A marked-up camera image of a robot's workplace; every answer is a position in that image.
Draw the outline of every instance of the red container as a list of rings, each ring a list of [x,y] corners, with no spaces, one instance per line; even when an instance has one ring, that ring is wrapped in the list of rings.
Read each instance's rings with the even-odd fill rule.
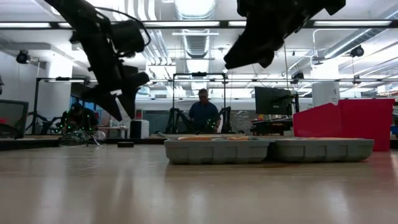
[[[373,139],[373,151],[390,150],[394,99],[340,100],[294,114],[297,137]]]

